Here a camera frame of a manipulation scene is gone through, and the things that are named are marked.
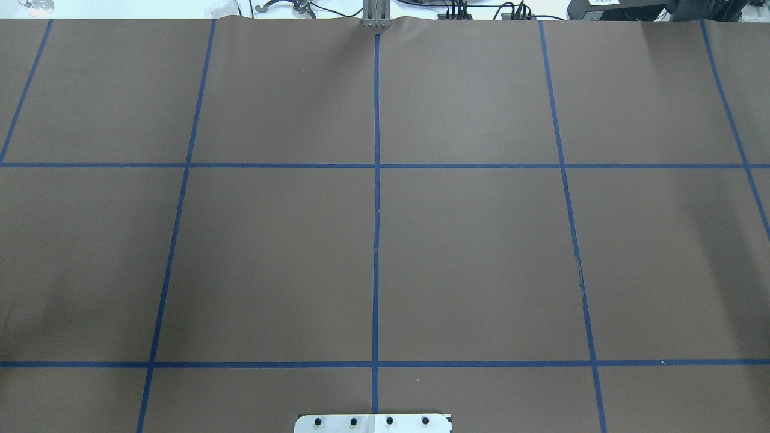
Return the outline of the clear tape roll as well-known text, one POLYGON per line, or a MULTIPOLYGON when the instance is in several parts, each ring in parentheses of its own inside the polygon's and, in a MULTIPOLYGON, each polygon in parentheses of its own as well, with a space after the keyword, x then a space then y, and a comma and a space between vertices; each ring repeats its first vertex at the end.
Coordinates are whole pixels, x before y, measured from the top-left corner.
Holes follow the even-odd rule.
POLYGON ((49 16, 55 8, 53 0, 20 0, 17 1, 31 17, 49 16))

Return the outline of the brown paper table cover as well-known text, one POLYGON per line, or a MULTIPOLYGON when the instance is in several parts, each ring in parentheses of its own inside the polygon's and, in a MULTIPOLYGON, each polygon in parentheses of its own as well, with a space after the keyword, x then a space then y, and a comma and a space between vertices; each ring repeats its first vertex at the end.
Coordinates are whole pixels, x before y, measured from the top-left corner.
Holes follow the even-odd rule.
POLYGON ((2 20, 2 431, 768 431, 768 24, 2 20))

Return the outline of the aluminium frame post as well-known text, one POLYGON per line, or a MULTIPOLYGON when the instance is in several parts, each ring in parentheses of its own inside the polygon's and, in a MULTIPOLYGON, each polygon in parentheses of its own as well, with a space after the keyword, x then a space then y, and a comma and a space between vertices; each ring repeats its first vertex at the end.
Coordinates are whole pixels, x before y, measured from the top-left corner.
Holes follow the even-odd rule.
POLYGON ((392 25, 389 0, 364 0, 361 22, 364 28, 388 28, 392 25))

